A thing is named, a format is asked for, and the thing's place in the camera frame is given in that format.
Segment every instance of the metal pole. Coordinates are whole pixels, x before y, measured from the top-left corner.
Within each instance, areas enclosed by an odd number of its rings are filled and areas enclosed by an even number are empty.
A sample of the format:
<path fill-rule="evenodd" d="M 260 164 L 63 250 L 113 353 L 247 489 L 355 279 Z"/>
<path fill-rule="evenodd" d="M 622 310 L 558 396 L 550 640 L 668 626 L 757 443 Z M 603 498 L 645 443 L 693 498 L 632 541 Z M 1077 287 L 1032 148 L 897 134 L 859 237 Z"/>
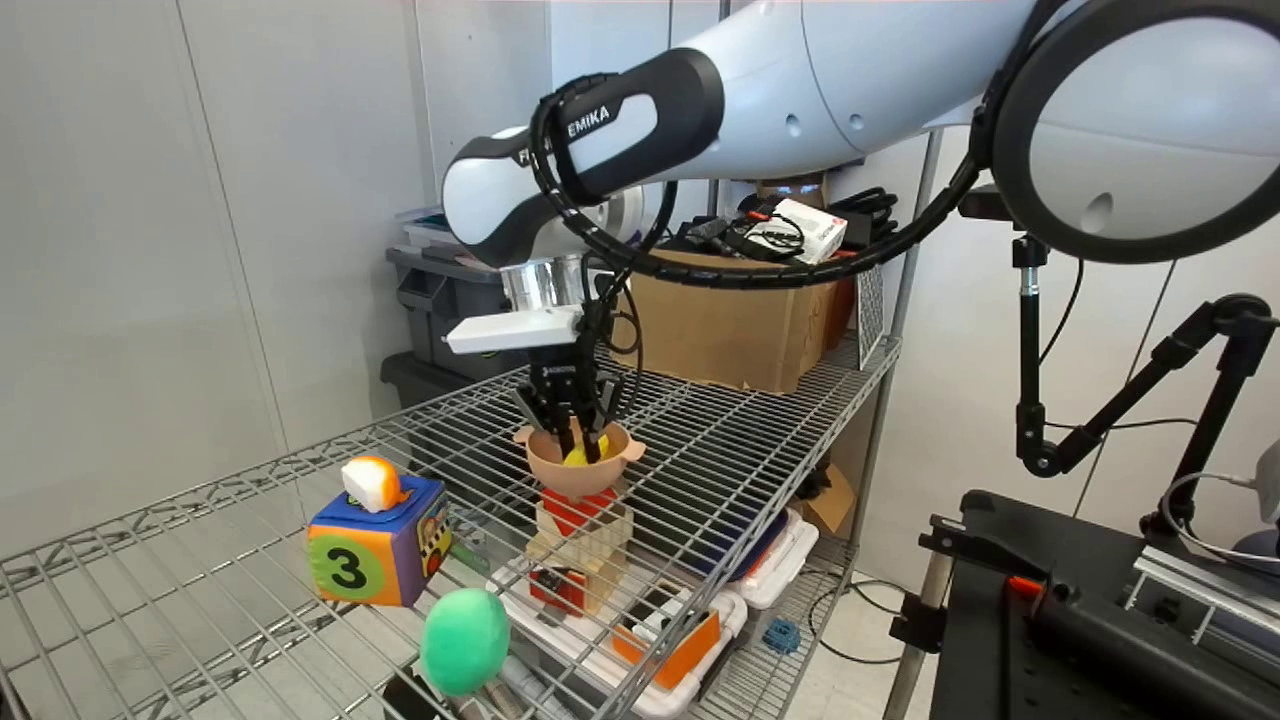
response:
<path fill-rule="evenodd" d="M 945 609 L 949 594 L 952 594 L 952 558 L 930 552 L 923 586 L 918 586 L 918 600 L 928 609 Z M 897 665 L 889 699 L 883 699 L 883 720 L 908 718 L 913 698 L 916 698 L 916 679 L 918 679 L 918 665 L 923 665 L 923 653 L 908 646 L 903 661 Z"/>

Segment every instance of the chrome shelving unit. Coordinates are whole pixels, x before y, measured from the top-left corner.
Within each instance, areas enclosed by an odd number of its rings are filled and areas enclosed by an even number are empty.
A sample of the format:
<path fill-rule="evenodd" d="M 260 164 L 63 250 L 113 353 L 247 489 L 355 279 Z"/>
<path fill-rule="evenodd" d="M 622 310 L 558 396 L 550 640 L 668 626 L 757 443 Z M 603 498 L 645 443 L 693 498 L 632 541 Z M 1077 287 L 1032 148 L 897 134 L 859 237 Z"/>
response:
<path fill-rule="evenodd" d="M 648 378 L 628 417 L 648 455 L 628 470 L 618 503 L 636 518 L 632 560 L 653 586 L 676 582 L 707 604 L 893 362 L 889 346 L 865 372 L 825 363 L 793 396 Z M 520 372 L 493 378 L 0 560 L 7 714 L 46 720 L 399 718 L 383 689 L 410 683 L 419 617 L 439 594 L 483 586 L 483 573 L 517 560 L 532 533 L 536 483 L 513 448 L 522 421 L 520 379 Z M 439 476 L 449 503 L 474 529 L 473 565 L 449 560 L 414 609 L 325 604 L 312 594 L 301 533 L 338 489 L 334 465 L 359 451 Z M 801 582 L 775 611 L 801 619 L 804 594 L 814 597 L 812 582 Z M 538 703 L 556 699 L 573 718 L 628 718 L 656 653 L 679 638 L 672 627 L 622 683 L 590 689 L 580 669 L 603 634 L 603 626 L 584 634 L 580 655 L 532 669 L 545 683 Z M 804 634 L 801 653 L 772 655 L 757 619 L 707 683 L 700 718 L 780 718 L 809 653 Z"/>

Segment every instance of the floor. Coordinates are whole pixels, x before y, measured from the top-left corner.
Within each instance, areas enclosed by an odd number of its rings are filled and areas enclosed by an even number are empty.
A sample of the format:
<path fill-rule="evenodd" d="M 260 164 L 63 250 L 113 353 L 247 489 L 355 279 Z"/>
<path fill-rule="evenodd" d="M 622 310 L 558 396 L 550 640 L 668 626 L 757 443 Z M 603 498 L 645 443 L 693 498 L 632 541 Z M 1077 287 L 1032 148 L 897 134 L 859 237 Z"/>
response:
<path fill-rule="evenodd" d="M 889 588 L 869 588 L 881 604 L 899 604 Z M 889 638 L 889 617 L 865 604 L 859 597 L 842 597 L 832 609 L 825 640 L 841 653 L 883 661 L 899 655 L 903 646 Z M 881 720 L 893 689 L 897 665 L 849 665 L 825 649 L 812 653 L 812 665 L 797 689 L 788 720 Z M 928 718 L 928 698 L 937 679 L 937 661 L 923 661 L 916 698 L 908 718 Z"/>

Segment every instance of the black stand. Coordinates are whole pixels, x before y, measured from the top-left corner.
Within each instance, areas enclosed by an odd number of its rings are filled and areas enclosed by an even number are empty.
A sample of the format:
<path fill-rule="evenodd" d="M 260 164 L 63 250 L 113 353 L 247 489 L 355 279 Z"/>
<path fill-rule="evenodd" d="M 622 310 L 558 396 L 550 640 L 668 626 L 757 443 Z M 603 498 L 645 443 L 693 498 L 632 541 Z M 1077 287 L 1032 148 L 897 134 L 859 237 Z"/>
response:
<path fill-rule="evenodd" d="M 1040 267 L 1045 267 L 1045 245 L 1017 242 L 1012 266 L 1023 273 L 1019 284 L 1019 404 L 1017 404 L 1017 455 L 1035 476 L 1070 473 L 1111 429 L 1114 421 L 1141 404 L 1166 372 L 1194 362 L 1194 353 L 1228 335 L 1228 349 L 1214 363 L 1221 379 L 1194 421 L 1194 433 L 1182 448 L 1182 460 L 1174 465 L 1174 483 L 1166 502 L 1166 518 L 1174 526 L 1187 526 L 1194 518 L 1194 473 L 1202 473 L 1233 410 L 1243 387 L 1243 379 L 1261 370 L 1277 319 L 1271 310 L 1261 295 L 1224 295 L 1213 305 L 1198 305 L 1166 339 L 1150 349 L 1150 362 L 1080 429 L 1070 429 L 1059 443 L 1045 439 L 1045 404 L 1040 404 Z M 1143 518 L 1143 535 L 1174 535 L 1162 510 Z"/>

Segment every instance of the white wall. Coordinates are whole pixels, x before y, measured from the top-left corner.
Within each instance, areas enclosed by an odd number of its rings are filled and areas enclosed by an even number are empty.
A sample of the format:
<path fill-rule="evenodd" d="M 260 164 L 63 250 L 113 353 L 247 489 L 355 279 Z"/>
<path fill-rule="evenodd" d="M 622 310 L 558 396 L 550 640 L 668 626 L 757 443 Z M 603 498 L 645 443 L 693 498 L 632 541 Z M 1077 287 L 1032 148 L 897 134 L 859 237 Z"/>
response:
<path fill-rule="evenodd" d="M 389 410 L 393 215 L 532 74 L 527 0 L 0 0 L 0 558 Z"/>
<path fill-rule="evenodd" d="M 962 135 L 949 135 L 939 176 L 959 162 Z M 1017 273 L 1008 267 L 1012 234 L 998 223 L 949 219 L 918 252 L 903 362 L 897 370 L 876 489 L 859 535 L 859 573 L 916 586 L 923 573 L 923 533 L 930 513 L 959 510 L 968 489 L 990 489 L 1045 510 L 1070 513 L 1088 460 L 1059 476 L 1035 480 L 1012 455 L 1017 410 Z M 1091 417 L 1123 379 L 1136 339 L 1149 325 L 1162 267 L 1088 266 L 1077 319 L 1045 370 L 1045 404 L 1050 421 Z M 1070 260 L 1048 266 L 1045 328 L 1055 319 Z M 1182 260 L 1155 339 L 1194 305 L 1224 292 L 1257 292 L 1280 305 L 1280 223 L 1257 237 Z M 1221 346 L 1187 372 L 1150 391 L 1131 421 L 1198 417 L 1214 379 Z M 1214 473 L 1249 476 L 1257 455 L 1280 436 L 1280 353 L 1243 387 L 1243 400 L 1213 455 Z M 1083 519 L 1136 529 L 1155 510 L 1174 473 L 1187 429 L 1149 429 L 1111 436 L 1094 483 L 1080 510 Z M 1257 503 L 1243 493 L 1207 483 L 1198 493 L 1202 535 L 1237 541 L 1257 529 Z"/>

